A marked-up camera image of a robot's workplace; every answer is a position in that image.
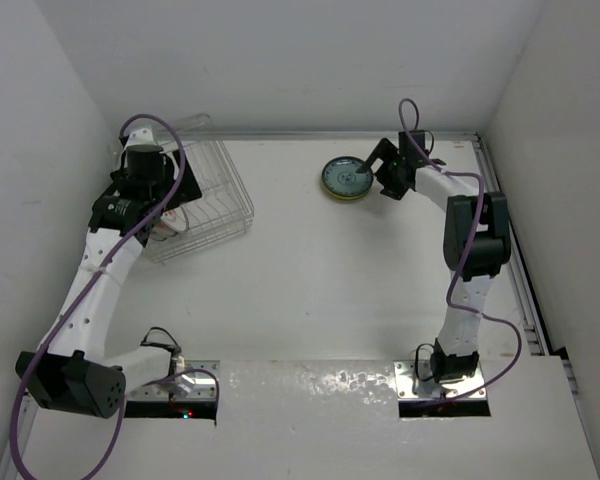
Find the dark green plate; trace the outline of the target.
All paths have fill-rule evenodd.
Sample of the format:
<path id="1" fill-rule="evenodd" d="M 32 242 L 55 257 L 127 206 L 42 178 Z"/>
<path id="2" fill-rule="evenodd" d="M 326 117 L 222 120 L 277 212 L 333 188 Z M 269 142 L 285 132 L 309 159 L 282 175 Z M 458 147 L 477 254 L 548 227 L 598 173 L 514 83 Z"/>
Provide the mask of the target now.
<path id="1" fill-rule="evenodd" d="M 341 156 L 330 160 L 322 169 L 320 182 L 325 191 L 340 196 L 367 195 L 373 185 L 373 173 L 356 172 L 364 161 L 353 156 Z"/>

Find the white plate red characters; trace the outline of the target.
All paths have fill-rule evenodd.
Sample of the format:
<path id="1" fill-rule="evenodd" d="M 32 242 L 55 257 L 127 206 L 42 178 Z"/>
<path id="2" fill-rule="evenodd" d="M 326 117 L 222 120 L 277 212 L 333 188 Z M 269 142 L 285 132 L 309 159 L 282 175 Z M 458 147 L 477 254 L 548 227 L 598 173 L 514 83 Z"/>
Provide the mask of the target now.
<path id="1" fill-rule="evenodd" d="M 189 230 L 189 220 L 185 210 L 177 207 L 162 214 L 155 231 L 167 238 L 172 238 Z"/>

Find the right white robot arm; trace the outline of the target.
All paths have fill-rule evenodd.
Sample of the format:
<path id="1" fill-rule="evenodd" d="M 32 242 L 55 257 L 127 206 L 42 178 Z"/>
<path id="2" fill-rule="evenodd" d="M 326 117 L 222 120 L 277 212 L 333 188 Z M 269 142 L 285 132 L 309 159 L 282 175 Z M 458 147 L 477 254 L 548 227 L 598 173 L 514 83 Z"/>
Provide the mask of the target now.
<path id="1" fill-rule="evenodd" d="M 443 257 L 451 274 L 447 311 L 430 357 L 431 379 L 457 382 L 474 375 L 478 330 L 493 279 L 511 256 L 506 197 L 488 192 L 481 175 L 454 172 L 428 157 L 424 134 L 402 132 L 399 144 L 381 139 L 359 168 L 372 172 L 381 193 L 400 200 L 412 190 L 445 214 Z"/>

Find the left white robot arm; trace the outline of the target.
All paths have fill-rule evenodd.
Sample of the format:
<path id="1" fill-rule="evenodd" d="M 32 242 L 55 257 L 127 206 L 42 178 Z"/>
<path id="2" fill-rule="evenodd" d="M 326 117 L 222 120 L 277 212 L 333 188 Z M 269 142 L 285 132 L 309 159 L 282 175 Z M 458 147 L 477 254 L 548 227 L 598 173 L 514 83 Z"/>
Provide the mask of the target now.
<path id="1" fill-rule="evenodd" d="M 92 206 L 83 258 L 60 317 L 40 351 L 23 351 L 16 362 L 43 409 L 109 418 L 126 394 L 172 369 L 173 347 L 144 341 L 109 358 L 105 340 L 126 277 L 158 222 L 148 214 L 198 199 L 201 191 L 185 153 L 155 145 L 126 148 L 123 166 L 111 178 Z"/>

